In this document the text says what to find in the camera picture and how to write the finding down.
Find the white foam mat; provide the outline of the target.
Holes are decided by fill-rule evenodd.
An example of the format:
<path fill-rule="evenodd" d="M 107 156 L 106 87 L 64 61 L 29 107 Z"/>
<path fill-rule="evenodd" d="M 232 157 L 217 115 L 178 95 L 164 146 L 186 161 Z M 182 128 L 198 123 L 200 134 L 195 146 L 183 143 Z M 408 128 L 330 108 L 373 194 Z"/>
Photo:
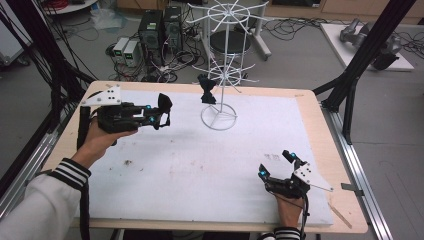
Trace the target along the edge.
<path fill-rule="evenodd" d="M 170 125 L 118 140 L 91 168 L 93 219 L 275 224 L 275 198 L 258 176 L 289 177 L 288 150 L 315 161 L 295 97 L 226 95 L 236 111 L 213 128 L 197 93 L 169 95 Z"/>

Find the clear plastic bag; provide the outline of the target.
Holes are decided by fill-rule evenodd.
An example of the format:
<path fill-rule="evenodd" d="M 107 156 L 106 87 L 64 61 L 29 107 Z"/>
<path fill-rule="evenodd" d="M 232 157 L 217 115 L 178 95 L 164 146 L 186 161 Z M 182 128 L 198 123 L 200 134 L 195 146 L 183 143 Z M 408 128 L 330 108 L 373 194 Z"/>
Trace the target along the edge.
<path fill-rule="evenodd" d="M 96 30 L 117 32 L 122 29 L 127 20 L 112 9 L 94 9 L 90 11 L 93 27 Z"/>

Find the black computer tower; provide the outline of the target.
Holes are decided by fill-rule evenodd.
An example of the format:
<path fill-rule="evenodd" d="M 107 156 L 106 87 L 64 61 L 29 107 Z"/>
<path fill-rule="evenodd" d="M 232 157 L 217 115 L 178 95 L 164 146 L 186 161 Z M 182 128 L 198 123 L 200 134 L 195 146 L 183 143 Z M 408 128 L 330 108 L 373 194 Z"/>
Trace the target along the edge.
<path fill-rule="evenodd" d="M 165 45 L 172 53 L 183 49 L 181 14 L 180 6 L 168 6 L 164 10 Z"/>
<path fill-rule="evenodd" d="M 162 65 L 162 46 L 164 42 L 163 13 L 161 10 L 146 10 L 142 16 L 138 34 L 141 44 L 152 54 L 156 65 Z"/>

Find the white wire display rack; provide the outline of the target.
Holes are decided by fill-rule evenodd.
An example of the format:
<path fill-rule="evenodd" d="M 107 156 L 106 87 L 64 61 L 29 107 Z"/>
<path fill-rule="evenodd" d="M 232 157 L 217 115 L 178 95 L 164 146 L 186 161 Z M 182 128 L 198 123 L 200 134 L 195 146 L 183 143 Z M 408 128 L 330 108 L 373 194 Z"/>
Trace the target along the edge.
<path fill-rule="evenodd" d="M 235 126 L 238 119 L 236 110 L 224 101 L 225 90 L 237 88 L 243 81 L 246 70 L 252 66 L 244 66 L 245 54 L 250 48 L 248 36 L 253 34 L 249 21 L 256 20 L 256 29 L 265 20 L 264 10 L 269 0 L 260 0 L 258 4 L 244 6 L 240 0 L 213 0 L 208 6 L 189 7 L 202 11 L 202 16 L 191 20 L 191 23 L 202 23 L 203 41 L 207 55 L 207 68 L 200 71 L 198 82 L 203 95 L 201 101 L 205 107 L 201 111 L 201 120 L 209 129 L 228 130 Z"/>

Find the black round stool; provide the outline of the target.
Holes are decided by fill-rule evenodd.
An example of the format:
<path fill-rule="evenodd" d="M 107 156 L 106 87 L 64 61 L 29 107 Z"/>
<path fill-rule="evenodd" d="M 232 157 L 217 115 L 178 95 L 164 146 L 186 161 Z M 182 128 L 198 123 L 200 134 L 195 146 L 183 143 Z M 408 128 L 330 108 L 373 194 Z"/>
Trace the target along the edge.
<path fill-rule="evenodd" d="M 250 49 L 250 39 L 237 31 L 219 31 L 210 36 L 210 46 L 218 53 L 242 54 Z"/>

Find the grey robot part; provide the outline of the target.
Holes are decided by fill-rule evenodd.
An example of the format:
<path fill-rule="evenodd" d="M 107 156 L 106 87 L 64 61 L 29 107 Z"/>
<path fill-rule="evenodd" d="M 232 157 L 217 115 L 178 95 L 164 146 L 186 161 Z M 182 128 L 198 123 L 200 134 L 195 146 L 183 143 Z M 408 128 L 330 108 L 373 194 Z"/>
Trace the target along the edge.
<path fill-rule="evenodd" d="M 359 32 L 356 32 L 356 27 L 359 22 L 360 20 L 355 18 L 347 27 L 341 30 L 339 34 L 339 40 L 341 42 L 349 42 L 356 49 L 363 44 L 374 26 L 374 22 L 368 22 L 359 30 Z M 371 61 L 372 68 L 378 71 L 387 69 L 399 59 L 397 54 L 400 52 L 401 48 L 400 37 L 391 34 L 380 47 L 376 57 Z"/>

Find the person's right hand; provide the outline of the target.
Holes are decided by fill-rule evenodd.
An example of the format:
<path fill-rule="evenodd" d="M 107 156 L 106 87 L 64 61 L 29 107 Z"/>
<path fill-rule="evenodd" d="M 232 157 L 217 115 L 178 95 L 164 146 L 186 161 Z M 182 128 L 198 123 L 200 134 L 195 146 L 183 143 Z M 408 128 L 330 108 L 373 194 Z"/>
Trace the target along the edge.
<path fill-rule="evenodd" d="M 283 227 L 298 227 L 298 221 L 303 211 L 304 200 L 302 198 L 287 198 L 282 195 L 275 195 L 280 219 L 280 225 Z"/>

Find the black frame strut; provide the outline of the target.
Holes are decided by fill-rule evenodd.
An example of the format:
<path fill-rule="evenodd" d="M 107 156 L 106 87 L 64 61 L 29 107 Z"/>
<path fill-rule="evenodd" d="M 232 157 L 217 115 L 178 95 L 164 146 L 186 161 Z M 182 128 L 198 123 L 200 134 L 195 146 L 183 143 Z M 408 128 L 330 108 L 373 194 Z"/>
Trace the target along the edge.
<path fill-rule="evenodd" d="M 341 133 L 349 145 L 352 144 L 351 125 L 357 83 L 415 2 L 416 0 L 390 0 L 345 70 L 334 80 L 313 90 L 315 95 L 331 90 L 330 95 L 322 101 L 322 106 L 332 113 L 337 113 L 340 104 L 345 102 Z"/>
<path fill-rule="evenodd" d="M 19 36 L 20 28 L 6 13 L 0 11 L 0 20 L 29 54 L 51 89 L 52 110 L 48 114 L 48 121 L 49 130 L 53 130 L 60 124 L 62 110 L 81 101 L 86 92 L 83 83 L 89 85 L 95 78 L 68 62 L 33 0 L 5 1 L 30 37 L 31 46 Z"/>

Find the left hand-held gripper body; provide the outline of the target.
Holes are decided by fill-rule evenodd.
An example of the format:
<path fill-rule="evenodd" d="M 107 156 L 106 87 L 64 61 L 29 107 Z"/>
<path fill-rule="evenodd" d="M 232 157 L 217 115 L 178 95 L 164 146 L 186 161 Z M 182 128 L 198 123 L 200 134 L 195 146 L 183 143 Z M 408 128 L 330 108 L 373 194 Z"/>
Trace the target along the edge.
<path fill-rule="evenodd" d="M 97 106 L 95 113 L 98 125 L 107 133 L 135 131 L 141 126 L 140 114 L 143 108 L 131 102 L 124 102 L 119 85 L 92 94 L 81 102 L 81 106 Z"/>

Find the metal table bracket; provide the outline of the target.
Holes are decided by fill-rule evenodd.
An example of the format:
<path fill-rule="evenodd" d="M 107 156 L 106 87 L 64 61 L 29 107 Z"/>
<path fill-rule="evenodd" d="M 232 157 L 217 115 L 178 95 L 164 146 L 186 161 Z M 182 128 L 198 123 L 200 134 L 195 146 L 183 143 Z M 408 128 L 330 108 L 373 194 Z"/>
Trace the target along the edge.
<path fill-rule="evenodd" d="M 347 190 L 347 191 L 352 191 L 352 192 L 354 192 L 354 193 L 355 193 L 355 195 L 356 195 L 357 197 L 361 197 L 361 196 L 363 196 L 363 195 L 364 195 L 364 191 L 363 191 L 363 190 L 361 190 L 361 189 L 359 189 L 358 187 L 356 187 L 356 186 L 355 186 L 355 185 L 353 185 L 353 184 L 342 183 L 342 184 L 341 184 L 341 188 L 342 188 L 343 190 Z"/>

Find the person's left hand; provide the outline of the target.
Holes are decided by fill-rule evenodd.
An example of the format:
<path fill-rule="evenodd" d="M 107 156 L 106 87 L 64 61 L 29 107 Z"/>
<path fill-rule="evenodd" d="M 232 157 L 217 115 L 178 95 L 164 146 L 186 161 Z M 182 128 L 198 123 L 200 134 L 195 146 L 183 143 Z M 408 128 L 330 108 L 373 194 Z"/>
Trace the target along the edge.
<path fill-rule="evenodd" d="M 89 130 L 84 144 L 77 150 L 71 159 L 89 169 L 97 160 L 99 160 L 106 150 L 119 138 L 130 136 L 136 133 L 134 131 L 107 133 L 98 126 L 98 119 L 94 117 L 89 125 Z"/>

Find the white floor board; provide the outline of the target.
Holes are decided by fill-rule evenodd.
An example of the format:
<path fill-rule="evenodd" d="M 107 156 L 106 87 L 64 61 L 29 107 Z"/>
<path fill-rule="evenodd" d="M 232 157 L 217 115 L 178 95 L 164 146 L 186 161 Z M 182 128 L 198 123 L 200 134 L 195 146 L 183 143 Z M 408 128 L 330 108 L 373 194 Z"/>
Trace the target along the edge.
<path fill-rule="evenodd" d="M 345 25 L 339 24 L 322 24 L 321 29 L 324 32 L 328 42 L 331 44 L 332 49 L 338 56 L 338 59 L 344 67 L 346 67 L 353 56 L 356 53 L 356 48 L 349 42 L 343 43 L 339 39 L 340 32 L 345 28 Z M 414 70 L 414 67 L 402 56 L 401 53 L 397 53 L 398 57 L 386 71 L 398 71 L 398 72 L 410 72 Z"/>

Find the white round table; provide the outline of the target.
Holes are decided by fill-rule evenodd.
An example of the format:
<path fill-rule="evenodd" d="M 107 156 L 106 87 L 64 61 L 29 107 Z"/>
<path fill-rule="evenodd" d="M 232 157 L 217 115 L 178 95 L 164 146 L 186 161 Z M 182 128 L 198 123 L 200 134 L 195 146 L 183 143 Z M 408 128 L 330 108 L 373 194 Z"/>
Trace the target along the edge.
<path fill-rule="evenodd" d="M 97 6 L 98 0 L 84 0 L 83 4 L 68 4 L 64 8 L 58 9 L 58 8 L 52 8 L 52 7 L 44 7 L 43 10 L 48 15 L 57 15 L 57 14 L 65 14 L 65 13 L 71 13 L 87 8 L 91 8 L 92 6 Z"/>

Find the white stand leg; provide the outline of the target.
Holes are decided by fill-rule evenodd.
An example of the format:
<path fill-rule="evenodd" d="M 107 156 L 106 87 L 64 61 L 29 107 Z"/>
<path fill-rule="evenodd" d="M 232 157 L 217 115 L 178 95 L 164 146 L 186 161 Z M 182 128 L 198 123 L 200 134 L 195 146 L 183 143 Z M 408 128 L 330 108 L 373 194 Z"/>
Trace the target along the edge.
<path fill-rule="evenodd" d="M 272 55 L 270 49 L 266 45 L 265 41 L 261 36 L 263 22 L 266 21 L 265 10 L 269 0 L 258 0 L 259 3 L 253 6 L 253 9 L 257 11 L 256 15 L 253 15 L 255 19 L 254 28 L 250 30 L 252 40 L 255 43 L 255 46 L 259 53 L 262 55 L 263 60 L 267 61 Z"/>

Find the thin wooden stick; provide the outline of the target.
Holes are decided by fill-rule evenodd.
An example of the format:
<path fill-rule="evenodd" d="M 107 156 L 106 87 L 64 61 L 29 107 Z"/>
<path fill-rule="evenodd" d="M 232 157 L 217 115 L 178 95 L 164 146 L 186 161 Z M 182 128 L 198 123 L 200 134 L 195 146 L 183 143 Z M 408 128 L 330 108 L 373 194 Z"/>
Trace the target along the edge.
<path fill-rule="evenodd" d="M 349 228 L 352 229 L 352 224 L 342 215 L 340 211 L 337 210 L 332 204 L 328 203 L 332 212 Z"/>

